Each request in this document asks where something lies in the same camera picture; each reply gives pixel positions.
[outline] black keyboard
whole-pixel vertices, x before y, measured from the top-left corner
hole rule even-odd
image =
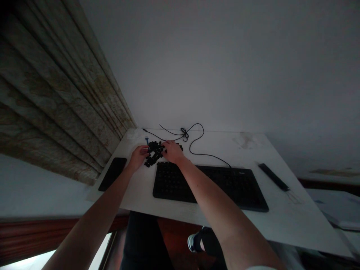
[[[241,209],[268,212],[263,194],[250,169],[197,166]],[[196,203],[195,197],[177,165],[157,164],[153,196],[159,199]]]

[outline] smartphone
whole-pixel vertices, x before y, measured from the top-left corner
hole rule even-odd
[[[123,171],[127,159],[123,157],[116,157],[113,159],[106,175],[99,186],[99,191],[106,191],[112,183],[115,182],[116,178]]]

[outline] patterned curtain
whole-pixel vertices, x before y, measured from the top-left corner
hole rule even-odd
[[[77,1],[23,0],[0,33],[1,152],[93,185],[135,122]]]

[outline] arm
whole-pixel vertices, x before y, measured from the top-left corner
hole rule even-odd
[[[210,178],[185,158],[174,141],[164,157],[183,173],[221,245],[228,269],[269,266],[285,269],[270,245],[240,208]]]
[[[87,270],[119,210],[134,172],[142,165],[147,145],[138,146],[128,166],[76,223],[43,269]]]

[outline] pile of black keycaps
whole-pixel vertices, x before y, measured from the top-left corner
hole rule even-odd
[[[157,160],[159,158],[162,158],[163,155],[161,154],[161,152],[163,152],[165,146],[161,145],[161,141],[160,142],[149,142],[149,149],[148,149],[148,153],[150,154],[148,157],[146,157],[146,162],[145,162],[145,166],[146,167],[150,167],[152,165],[154,165]]]

